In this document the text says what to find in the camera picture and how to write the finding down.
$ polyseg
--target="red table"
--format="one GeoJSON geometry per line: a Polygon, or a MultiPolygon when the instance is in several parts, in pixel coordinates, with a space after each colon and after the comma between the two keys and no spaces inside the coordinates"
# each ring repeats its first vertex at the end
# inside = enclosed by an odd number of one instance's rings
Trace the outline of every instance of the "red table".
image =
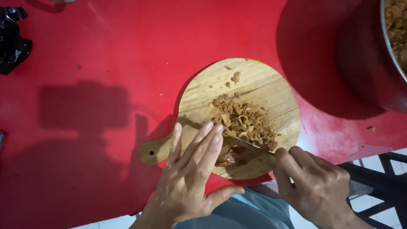
{"type": "MultiPolygon", "coordinates": [[[[260,60],[290,82],[298,145],[334,163],[358,143],[407,143],[407,116],[356,100],[335,34],[357,1],[2,0],[22,6],[29,58],[0,76],[0,228],[71,228],[140,211],[162,168],[138,159],[167,135],[191,77],[221,59],[260,60]],[[374,126],[375,132],[367,130],[374,126]]],[[[373,154],[388,148],[377,148],[373,154]]],[[[207,191],[231,181],[212,175],[207,191]]]]}

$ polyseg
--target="right hand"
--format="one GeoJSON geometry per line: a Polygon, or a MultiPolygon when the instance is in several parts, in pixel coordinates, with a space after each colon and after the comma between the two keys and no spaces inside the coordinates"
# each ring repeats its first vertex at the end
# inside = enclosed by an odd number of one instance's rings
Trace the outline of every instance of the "right hand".
{"type": "Polygon", "coordinates": [[[277,149],[274,164],[280,196],[306,220],[327,229],[372,228],[346,202],[350,178],[346,170],[298,146],[277,149]]]}

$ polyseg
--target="white tile floor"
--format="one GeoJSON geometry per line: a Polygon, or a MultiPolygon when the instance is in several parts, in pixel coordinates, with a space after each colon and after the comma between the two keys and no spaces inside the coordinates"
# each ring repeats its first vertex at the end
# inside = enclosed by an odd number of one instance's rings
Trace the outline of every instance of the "white tile floor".
{"type": "MultiPolygon", "coordinates": [[[[402,149],[402,150],[397,150],[395,152],[397,152],[399,154],[407,155],[407,148],[402,149]]],[[[356,165],[364,166],[365,168],[369,168],[369,169],[376,170],[379,172],[384,172],[383,166],[381,165],[378,156],[371,156],[371,157],[363,158],[358,161],[353,161],[353,163],[356,165]]],[[[396,175],[407,173],[407,164],[406,163],[392,161],[392,166],[393,166],[393,169],[394,169],[394,172],[396,173],[396,175]]],[[[372,188],[370,188],[366,185],[351,181],[349,184],[349,188],[350,188],[350,193],[349,193],[350,203],[352,205],[352,208],[357,212],[363,211],[369,207],[372,207],[372,206],[377,205],[382,202],[381,200],[379,200],[377,198],[367,196],[367,194],[372,192],[372,188]]],[[[309,221],[305,220],[291,206],[289,209],[290,209],[291,221],[293,222],[295,228],[317,229],[316,226],[314,226],[309,221]]],[[[390,227],[393,227],[394,229],[402,229],[401,225],[400,225],[400,221],[397,218],[397,214],[396,214],[396,211],[394,208],[391,208],[391,209],[383,211],[379,214],[376,214],[376,215],[372,216],[371,218],[375,219],[381,223],[384,223],[390,227]]],[[[128,229],[129,226],[134,222],[135,219],[136,219],[135,216],[121,216],[121,217],[110,219],[110,220],[95,222],[95,223],[91,223],[91,224],[84,225],[81,227],[76,227],[74,229],[128,229]]]]}

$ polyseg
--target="left hand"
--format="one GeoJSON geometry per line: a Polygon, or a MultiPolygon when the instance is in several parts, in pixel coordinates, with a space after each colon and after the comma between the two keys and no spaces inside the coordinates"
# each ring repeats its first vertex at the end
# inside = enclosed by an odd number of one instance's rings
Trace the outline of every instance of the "left hand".
{"type": "Polygon", "coordinates": [[[205,195],[205,184],[222,148],[222,131],[222,125],[205,123],[180,158],[182,126],[175,124],[157,190],[131,229],[171,228],[178,222],[208,216],[232,195],[245,192],[242,187],[227,185],[205,195]]]}

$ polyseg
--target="black plastic bag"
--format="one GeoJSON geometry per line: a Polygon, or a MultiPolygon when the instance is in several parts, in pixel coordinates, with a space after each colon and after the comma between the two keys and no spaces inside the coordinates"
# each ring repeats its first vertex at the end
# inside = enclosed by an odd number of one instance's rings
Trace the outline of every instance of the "black plastic bag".
{"type": "Polygon", "coordinates": [[[21,7],[0,7],[0,74],[9,74],[32,50],[33,42],[20,37],[16,23],[26,17],[27,12],[21,7]]]}

